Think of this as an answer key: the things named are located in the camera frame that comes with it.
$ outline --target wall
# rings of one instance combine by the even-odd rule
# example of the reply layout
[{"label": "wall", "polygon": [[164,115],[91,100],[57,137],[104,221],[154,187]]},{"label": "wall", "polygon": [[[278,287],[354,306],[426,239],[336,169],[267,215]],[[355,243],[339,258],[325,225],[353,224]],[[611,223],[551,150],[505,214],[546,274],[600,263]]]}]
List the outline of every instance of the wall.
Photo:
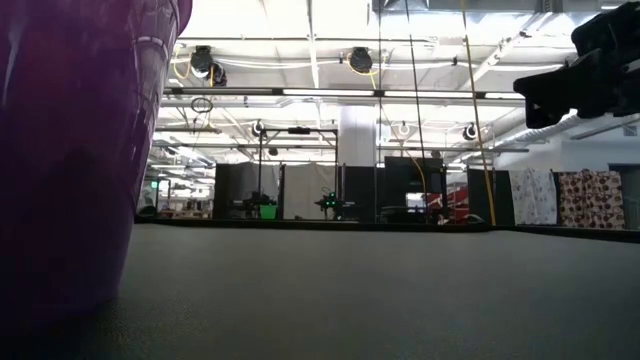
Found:
[{"label": "wall", "polygon": [[548,144],[530,145],[528,153],[504,153],[496,157],[498,170],[536,170],[562,171],[562,139],[552,138]]},{"label": "wall", "polygon": [[624,137],[621,128],[588,139],[570,136],[590,129],[583,126],[559,134],[544,145],[530,145],[529,153],[502,154],[496,159],[499,170],[607,171],[609,164],[640,164],[640,137]]}]

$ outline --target ceiling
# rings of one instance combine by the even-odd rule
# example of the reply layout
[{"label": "ceiling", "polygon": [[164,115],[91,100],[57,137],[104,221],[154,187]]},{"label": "ceiling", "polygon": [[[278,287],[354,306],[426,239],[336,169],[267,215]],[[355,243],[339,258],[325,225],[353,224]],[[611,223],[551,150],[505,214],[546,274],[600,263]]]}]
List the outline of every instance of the ceiling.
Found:
[{"label": "ceiling", "polygon": [[[178,165],[201,167],[257,159],[257,150],[251,148],[257,144],[251,127],[258,119],[269,128],[333,129],[339,126],[340,108],[350,104],[340,97],[225,93],[235,88],[373,90],[375,86],[387,92],[402,90],[414,95],[416,85],[421,92],[470,90],[469,59],[458,1],[431,0],[429,11],[410,12],[410,22],[405,12],[391,11],[379,17],[367,11],[370,0],[194,0],[193,3],[192,17],[176,44],[166,85],[208,88],[206,81],[192,74],[182,77],[187,73],[194,47],[209,45],[214,59],[227,73],[228,87],[207,95],[215,105],[207,114],[191,110],[191,100],[196,95],[165,95],[150,156],[151,176],[166,172],[171,165],[175,166],[173,175],[202,177],[202,172],[181,169]],[[554,70],[575,58],[572,30],[611,2],[469,0],[467,3],[476,89],[511,93],[514,80]],[[539,12],[544,6],[564,12]],[[361,76],[346,65],[344,59],[358,46],[369,48],[375,64],[372,71],[376,72],[381,62],[382,71],[375,76]],[[382,115],[377,121],[383,125],[380,136],[383,146],[419,146],[415,98],[384,97],[383,111],[378,98],[361,100]],[[481,102],[478,113],[486,138],[499,138],[521,125],[523,106],[521,100]],[[424,100],[420,115],[425,146],[475,145],[466,143],[461,135],[462,129],[475,120],[470,98]],[[270,140],[271,145],[282,145],[278,156],[266,152],[264,156],[291,163],[333,161],[333,150],[326,149],[335,143],[333,140],[333,134],[322,138],[317,134],[289,135],[285,131]],[[180,150],[177,155],[160,148],[168,145]],[[289,149],[297,145],[317,149],[287,150],[287,145]],[[398,150],[385,150],[382,155],[399,154]]]}]

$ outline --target ceiling light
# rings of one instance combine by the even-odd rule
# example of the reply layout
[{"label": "ceiling light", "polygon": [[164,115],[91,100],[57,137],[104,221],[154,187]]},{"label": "ceiling light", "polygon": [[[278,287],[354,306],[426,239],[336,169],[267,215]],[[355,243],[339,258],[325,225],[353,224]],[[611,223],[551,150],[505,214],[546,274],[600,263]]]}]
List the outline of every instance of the ceiling light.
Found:
[{"label": "ceiling light", "polygon": [[371,73],[373,60],[371,60],[371,55],[369,55],[369,49],[365,47],[355,47],[353,48],[353,52],[347,57],[349,67],[351,67],[354,72],[362,75],[369,75]]},{"label": "ceiling light", "polygon": [[[389,97],[416,97],[415,91],[386,91],[384,94]],[[471,99],[473,94],[462,91],[418,91],[418,97]]]},{"label": "ceiling light", "polygon": [[513,99],[524,100],[524,96],[518,93],[487,93],[485,99]]},{"label": "ceiling light", "polygon": [[312,90],[312,89],[285,89],[285,95],[297,96],[373,96],[373,91],[367,90]]},{"label": "ceiling light", "polygon": [[467,141],[475,140],[475,138],[478,137],[478,132],[476,131],[475,125],[471,124],[466,128],[464,128],[464,131],[462,132],[462,137]]},{"label": "ceiling light", "polygon": [[398,132],[400,133],[400,135],[402,136],[407,136],[409,135],[409,131],[411,129],[409,129],[409,127],[407,126],[407,123],[405,121],[402,122],[402,125],[398,126]]},{"label": "ceiling light", "polygon": [[222,65],[213,60],[211,46],[196,46],[196,51],[191,54],[190,63],[193,75],[209,80],[211,87],[227,86],[227,74]]}]

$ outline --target pipe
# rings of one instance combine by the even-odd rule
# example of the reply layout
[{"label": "pipe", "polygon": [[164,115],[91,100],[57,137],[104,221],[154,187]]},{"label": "pipe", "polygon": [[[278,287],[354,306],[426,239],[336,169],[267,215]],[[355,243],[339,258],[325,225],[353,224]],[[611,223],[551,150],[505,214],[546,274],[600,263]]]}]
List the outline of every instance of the pipe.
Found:
[{"label": "pipe", "polygon": [[621,118],[620,121],[618,121],[616,123],[608,124],[606,126],[602,126],[602,127],[597,128],[597,129],[590,130],[590,131],[584,132],[582,134],[578,134],[578,135],[572,136],[571,140],[588,139],[588,138],[590,138],[592,136],[600,135],[600,134],[609,132],[609,131],[614,130],[614,129],[618,129],[618,128],[621,128],[621,127],[625,127],[625,126],[629,126],[629,125],[635,124],[638,121],[640,121],[640,115],[637,115],[637,114],[636,115],[632,115],[632,116],[623,117],[623,118]]}]

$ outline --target black pole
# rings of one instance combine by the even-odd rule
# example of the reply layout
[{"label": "black pole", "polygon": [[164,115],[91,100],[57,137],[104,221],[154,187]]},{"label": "black pole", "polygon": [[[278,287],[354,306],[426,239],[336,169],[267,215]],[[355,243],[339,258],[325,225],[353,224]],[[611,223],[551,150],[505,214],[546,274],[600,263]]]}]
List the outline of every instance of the black pole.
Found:
[{"label": "black pole", "polygon": [[156,217],[158,217],[158,207],[160,206],[160,178],[156,178]]},{"label": "black pole", "polygon": [[442,217],[443,220],[449,219],[449,192],[447,191],[447,167],[440,169],[442,176],[440,177],[440,189],[442,189]]},{"label": "black pole", "polygon": [[167,205],[169,209],[171,209],[171,180],[167,180],[169,182],[169,192],[167,193]]},{"label": "black pole", "polygon": [[336,173],[335,173],[335,185],[333,191],[336,192],[336,195],[340,195],[342,191],[338,192],[338,141],[340,141],[338,137],[338,130],[335,130],[334,134],[336,134]]},{"label": "black pole", "polygon": [[264,129],[260,130],[260,153],[258,154],[258,194],[260,194],[260,196],[262,196],[262,137],[264,134]]},{"label": "black pole", "polygon": [[[378,0],[378,89],[382,90],[382,9],[383,1]],[[378,98],[378,158],[373,164],[373,222],[378,223],[378,162],[382,162],[382,98]]]}]

